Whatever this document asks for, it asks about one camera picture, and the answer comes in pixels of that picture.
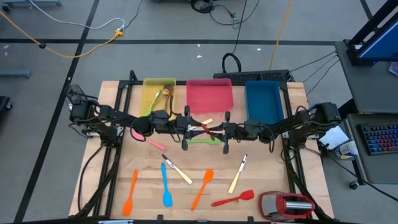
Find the pink utensil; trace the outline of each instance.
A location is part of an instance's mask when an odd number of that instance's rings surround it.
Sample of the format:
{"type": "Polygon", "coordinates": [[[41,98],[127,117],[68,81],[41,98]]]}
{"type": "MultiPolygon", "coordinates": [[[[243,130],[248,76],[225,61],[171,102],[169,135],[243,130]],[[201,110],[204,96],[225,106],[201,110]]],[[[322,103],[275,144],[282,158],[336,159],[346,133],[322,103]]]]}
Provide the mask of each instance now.
{"type": "MultiPolygon", "coordinates": [[[[136,133],[135,131],[131,130],[132,135],[136,138],[136,139],[140,139],[140,140],[144,140],[144,137],[141,134],[136,133]]],[[[152,145],[154,145],[155,147],[157,147],[158,149],[162,150],[162,151],[167,151],[166,147],[164,145],[161,145],[157,142],[154,142],[150,139],[147,139],[147,142],[151,143],[152,145]]]]}

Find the knife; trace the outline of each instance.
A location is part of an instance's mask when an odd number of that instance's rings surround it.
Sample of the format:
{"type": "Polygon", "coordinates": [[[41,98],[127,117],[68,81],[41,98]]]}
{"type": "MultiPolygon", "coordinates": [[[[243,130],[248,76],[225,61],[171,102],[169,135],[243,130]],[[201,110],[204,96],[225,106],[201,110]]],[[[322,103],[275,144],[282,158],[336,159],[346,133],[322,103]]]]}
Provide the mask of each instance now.
{"type": "Polygon", "coordinates": [[[246,160],[247,160],[247,159],[248,159],[248,155],[245,154],[244,157],[243,157],[242,163],[241,163],[241,165],[239,166],[239,170],[238,170],[238,172],[236,173],[235,178],[234,178],[234,180],[232,181],[231,186],[229,187],[228,193],[231,194],[232,192],[234,192],[236,183],[237,183],[237,181],[238,181],[239,174],[242,173],[243,167],[244,167],[244,165],[246,164],[246,160]]]}
{"type": "Polygon", "coordinates": [[[180,176],[182,178],[184,178],[185,181],[188,182],[188,184],[192,184],[192,180],[186,175],[184,174],[169,158],[167,158],[165,155],[162,154],[163,159],[166,161],[166,163],[168,165],[170,165],[171,168],[175,169],[178,174],[180,174],[180,176]]]}

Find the red spatula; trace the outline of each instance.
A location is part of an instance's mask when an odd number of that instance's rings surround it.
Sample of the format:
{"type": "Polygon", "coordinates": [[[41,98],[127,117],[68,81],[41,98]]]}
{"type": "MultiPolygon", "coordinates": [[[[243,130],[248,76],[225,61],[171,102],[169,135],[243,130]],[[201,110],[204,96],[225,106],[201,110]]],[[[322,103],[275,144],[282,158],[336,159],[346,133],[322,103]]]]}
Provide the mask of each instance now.
{"type": "Polygon", "coordinates": [[[226,199],[226,200],[221,200],[221,201],[218,201],[218,202],[214,202],[214,203],[211,204],[211,206],[215,207],[215,206],[223,205],[225,203],[233,202],[233,201],[239,200],[239,199],[241,199],[241,200],[250,200],[252,198],[254,198],[254,192],[253,192],[253,190],[248,190],[248,191],[242,192],[241,195],[239,195],[238,197],[230,198],[230,199],[226,199]]]}

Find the blue spatula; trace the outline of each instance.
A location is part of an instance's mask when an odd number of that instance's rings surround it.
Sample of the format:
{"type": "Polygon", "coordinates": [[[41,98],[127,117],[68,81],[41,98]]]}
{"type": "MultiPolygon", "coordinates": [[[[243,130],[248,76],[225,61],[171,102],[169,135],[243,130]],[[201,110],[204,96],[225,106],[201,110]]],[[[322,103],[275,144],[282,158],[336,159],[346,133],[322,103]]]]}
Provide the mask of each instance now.
{"type": "Polygon", "coordinates": [[[173,206],[172,194],[167,190],[166,165],[162,162],[162,175],[164,184],[163,204],[165,207],[173,206]]]}

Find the wooden table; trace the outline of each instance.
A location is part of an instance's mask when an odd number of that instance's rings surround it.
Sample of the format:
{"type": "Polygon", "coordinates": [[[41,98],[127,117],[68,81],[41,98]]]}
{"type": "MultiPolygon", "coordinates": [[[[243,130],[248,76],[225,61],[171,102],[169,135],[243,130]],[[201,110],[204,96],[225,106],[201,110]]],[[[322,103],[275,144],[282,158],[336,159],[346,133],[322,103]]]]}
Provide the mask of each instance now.
{"type": "MultiPolygon", "coordinates": [[[[99,103],[114,105],[118,82],[103,82],[99,93],[99,103]]],[[[183,112],[185,106],[185,86],[179,85],[175,90],[175,111],[183,112]]],[[[308,107],[303,83],[288,83],[289,97],[293,113],[298,105],[308,107]]],[[[134,85],[129,105],[129,114],[138,116],[141,105],[142,86],[134,85]]],[[[246,102],[244,99],[244,86],[234,86],[234,108],[231,110],[231,122],[241,123],[247,119],[246,102]]],[[[224,113],[193,114],[197,121],[213,119],[209,125],[219,125],[224,120],[224,113]]],[[[197,138],[208,138],[207,135],[197,138]]],[[[167,181],[172,194],[173,207],[163,206],[164,186],[160,165],[163,162],[162,151],[147,142],[137,142],[127,132],[124,136],[121,161],[119,165],[117,184],[113,200],[111,218],[131,218],[154,220],[157,215],[164,215],[165,220],[225,220],[246,221],[248,216],[253,216],[255,221],[264,220],[258,209],[258,196],[260,193],[279,190],[289,192],[289,185],[285,164],[280,158],[282,141],[278,137],[275,141],[274,153],[269,152],[269,146],[259,141],[230,141],[229,154],[223,154],[223,145],[209,146],[207,144],[190,144],[188,151],[181,149],[180,143],[172,141],[168,134],[154,134],[151,140],[157,141],[167,147],[165,155],[172,160],[192,180],[188,185],[179,174],[167,167],[167,181]],[[248,161],[239,176],[233,194],[228,189],[241,163],[243,155],[248,154],[248,161]],[[134,169],[138,169],[137,183],[133,195],[133,209],[130,217],[122,216],[123,205],[129,194],[131,177],[134,169]],[[197,209],[190,211],[203,182],[206,169],[213,169],[213,180],[206,186],[197,209]],[[254,190],[255,197],[248,201],[227,203],[219,207],[211,207],[217,200],[238,196],[245,190],[254,190]]],[[[97,150],[100,145],[99,138],[89,139],[81,166],[97,150]]],[[[318,150],[314,140],[307,141],[307,147],[318,150]]],[[[329,215],[333,216],[326,180],[320,157],[315,153],[301,150],[303,170],[308,191],[318,204],[329,215]]],[[[102,150],[88,165],[84,175],[82,188],[82,205],[84,205],[93,192],[97,189],[101,166],[104,157],[102,150]]],[[[70,214],[77,213],[77,189],[70,208],[70,214]]],[[[104,213],[108,190],[103,194],[100,214],[104,213]]]]}

